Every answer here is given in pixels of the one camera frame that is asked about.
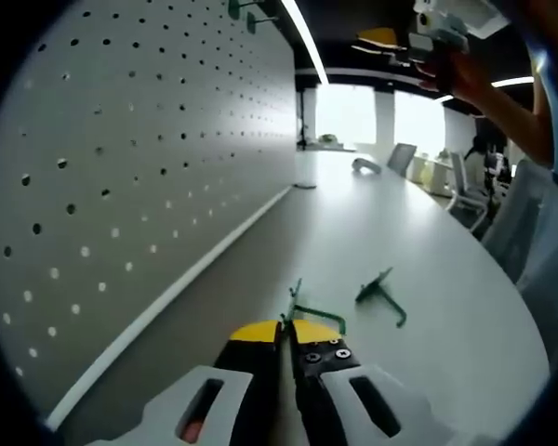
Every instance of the pegboard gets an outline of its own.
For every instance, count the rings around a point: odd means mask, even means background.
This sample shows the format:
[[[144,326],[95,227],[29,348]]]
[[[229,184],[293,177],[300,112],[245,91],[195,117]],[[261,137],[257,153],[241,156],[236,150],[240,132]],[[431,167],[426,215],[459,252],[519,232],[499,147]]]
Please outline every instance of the pegboard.
[[[295,147],[291,48],[224,1],[86,0],[47,30],[0,107],[0,346],[42,415]]]

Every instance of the black ceiling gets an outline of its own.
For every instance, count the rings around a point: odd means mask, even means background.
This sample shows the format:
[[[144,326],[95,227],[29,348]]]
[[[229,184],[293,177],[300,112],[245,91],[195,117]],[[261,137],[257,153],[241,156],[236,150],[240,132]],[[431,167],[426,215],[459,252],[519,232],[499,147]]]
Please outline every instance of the black ceiling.
[[[370,55],[352,49],[359,31],[390,27],[397,31],[406,30],[415,19],[413,0],[296,0],[302,16],[310,28],[314,42],[318,47],[326,68],[355,68],[381,72],[393,72],[413,77],[421,77],[415,68],[393,67],[388,58]],[[263,5],[265,12],[280,19],[278,28],[294,48],[297,69],[312,68],[312,61],[299,33],[291,19],[280,6],[279,0],[267,0]],[[470,37],[473,55],[479,59],[490,73],[492,81],[527,76],[530,74],[530,62],[525,45],[512,26],[507,26],[486,40]],[[427,94],[416,87],[376,78],[330,76],[331,82],[373,85],[380,90],[393,88]],[[298,88],[314,86],[318,82],[315,76],[299,76]],[[533,101],[531,85],[507,87],[507,91],[526,107]],[[458,100],[448,101],[447,106],[463,112],[477,112]]]

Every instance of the person's arm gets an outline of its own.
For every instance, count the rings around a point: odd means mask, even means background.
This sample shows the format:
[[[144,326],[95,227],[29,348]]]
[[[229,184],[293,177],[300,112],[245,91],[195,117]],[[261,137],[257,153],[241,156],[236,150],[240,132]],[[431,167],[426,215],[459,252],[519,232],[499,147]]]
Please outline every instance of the person's arm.
[[[456,72],[453,95],[480,110],[531,159],[551,166],[553,144],[550,108],[537,74],[534,73],[534,110],[528,111],[502,90],[493,87],[482,68],[469,56],[454,53],[451,61]],[[428,75],[433,73],[427,67],[419,68]],[[422,86],[434,88],[430,82],[424,82]]]

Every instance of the ceiling light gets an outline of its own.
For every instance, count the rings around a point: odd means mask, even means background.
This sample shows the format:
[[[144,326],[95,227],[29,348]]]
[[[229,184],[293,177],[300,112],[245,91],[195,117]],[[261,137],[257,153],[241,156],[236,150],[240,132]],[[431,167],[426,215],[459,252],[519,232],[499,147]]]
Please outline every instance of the ceiling light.
[[[301,36],[301,40],[304,41],[304,45],[306,49],[308,49],[308,53],[310,54],[310,58],[312,59],[312,64],[318,73],[318,77],[320,78],[320,82],[322,85],[328,85],[328,78],[326,77],[325,66],[323,62],[320,60],[320,54],[318,54],[318,49],[316,49],[316,44],[312,39],[312,35],[310,34],[310,30],[308,29],[308,25],[306,21],[299,12],[298,5],[296,5],[295,0],[281,0],[283,6],[287,10],[289,17],[298,28],[299,35]]]
[[[492,86],[499,88],[501,86],[509,85],[520,85],[520,84],[533,84],[533,76],[526,77],[515,77],[514,79],[505,79],[504,81],[496,81],[492,83]],[[452,99],[451,95],[442,96],[441,98],[435,99],[436,102],[443,103]]]

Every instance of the person's hand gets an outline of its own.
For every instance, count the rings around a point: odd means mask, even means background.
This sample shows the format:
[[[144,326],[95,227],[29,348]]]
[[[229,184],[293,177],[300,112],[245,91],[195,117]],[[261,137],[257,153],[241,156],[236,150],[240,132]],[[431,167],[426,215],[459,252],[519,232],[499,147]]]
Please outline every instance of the person's hand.
[[[450,55],[450,63],[455,72],[453,96],[472,105],[479,104],[485,92],[492,88],[485,70],[470,56],[459,52]],[[438,71],[438,67],[434,67],[429,63],[418,64],[417,67],[420,72],[430,77],[435,77]],[[423,81],[419,86],[427,90],[438,91],[435,81]]]

